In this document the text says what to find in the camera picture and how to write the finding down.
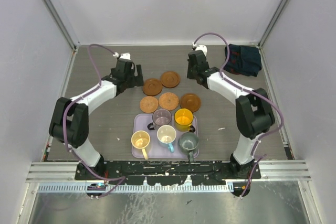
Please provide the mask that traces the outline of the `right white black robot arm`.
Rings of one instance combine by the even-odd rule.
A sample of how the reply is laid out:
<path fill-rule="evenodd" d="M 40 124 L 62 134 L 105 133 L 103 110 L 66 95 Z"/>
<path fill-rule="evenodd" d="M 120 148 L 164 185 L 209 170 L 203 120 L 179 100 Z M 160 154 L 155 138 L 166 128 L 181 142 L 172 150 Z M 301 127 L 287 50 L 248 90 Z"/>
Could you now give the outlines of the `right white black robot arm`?
<path fill-rule="evenodd" d="M 236 110 L 236 125 L 240 137 L 236 149 L 230 156 L 230 172 L 241 179 L 248 174 L 255 161 L 254 154 L 264 136 L 275 123 L 266 90 L 241 86 L 216 67 L 209 67 L 203 50 L 188 53 L 187 78 L 214 91 L 233 105 Z"/>

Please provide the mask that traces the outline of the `wooden coaster back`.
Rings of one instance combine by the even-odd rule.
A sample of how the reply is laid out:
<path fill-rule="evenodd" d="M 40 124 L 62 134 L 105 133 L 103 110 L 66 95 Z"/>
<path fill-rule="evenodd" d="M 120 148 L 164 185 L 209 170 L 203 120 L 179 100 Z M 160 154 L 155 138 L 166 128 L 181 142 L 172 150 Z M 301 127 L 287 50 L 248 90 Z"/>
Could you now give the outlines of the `wooden coaster back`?
<path fill-rule="evenodd" d="M 180 75 L 175 71 L 166 71 L 160 77 L 161 84 L 166 88 L 175 88 L 181 81 Z"/>

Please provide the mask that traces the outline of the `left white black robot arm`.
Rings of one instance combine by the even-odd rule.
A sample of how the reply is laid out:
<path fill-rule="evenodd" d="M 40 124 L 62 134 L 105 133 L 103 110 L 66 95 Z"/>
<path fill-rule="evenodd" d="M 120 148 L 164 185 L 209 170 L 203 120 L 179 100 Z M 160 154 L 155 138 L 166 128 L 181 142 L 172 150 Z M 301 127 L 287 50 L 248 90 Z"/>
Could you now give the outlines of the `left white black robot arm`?
<path fill-rule="evenodd" d="M 109 75 L 94 87 L 71 99 L 57 100 L 49 126 L 49 135 L 63 143 L 67 151 L 81 161 L 93 180 L 102 179 L 106 167 L 103 156 L 89 141 L 89 115 L 108 100 L 126 89 L 144 84 L 142 66 L 130 59 L 120 58 Z"/>

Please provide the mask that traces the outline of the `dark wooden coaster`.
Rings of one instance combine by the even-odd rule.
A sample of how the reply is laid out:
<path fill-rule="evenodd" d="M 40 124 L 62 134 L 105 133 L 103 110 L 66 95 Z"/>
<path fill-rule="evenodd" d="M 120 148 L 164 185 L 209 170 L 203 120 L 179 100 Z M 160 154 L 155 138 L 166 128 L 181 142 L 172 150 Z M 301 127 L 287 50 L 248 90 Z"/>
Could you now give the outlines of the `dark wooden coaster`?
<path fill-rule="evenodd" d="M 163 89 L 163 86 L 160 82 L 160 80 L 155 79 L 155 78 L 150 78 L 145 80 L 144 85 L 143 85 L 143 93 L 146 94 L 147 96 L 156 96 L 159 93 L 161 93 Z"/>

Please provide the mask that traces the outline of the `woven rattan coaster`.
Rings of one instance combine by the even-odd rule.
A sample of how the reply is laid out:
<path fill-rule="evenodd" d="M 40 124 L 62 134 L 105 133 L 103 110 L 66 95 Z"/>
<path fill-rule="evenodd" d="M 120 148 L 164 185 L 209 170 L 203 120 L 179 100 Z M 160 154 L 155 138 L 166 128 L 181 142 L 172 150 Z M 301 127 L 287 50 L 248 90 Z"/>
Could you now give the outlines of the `woven rattan coaster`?
<path fill-rule="evenodd" d="M 159 97 L 159 105 L 161 108 L 172 111 L 179 105 L 179 98 L 175 93 L 166 92 Z"/>
<path fill-rule="evenodd" d="M 146 96 L 140 101 L 140 109 L 144 113 L 153 113 L 157 110 L 159 102 L 157 98 L 153 96 Z"/>

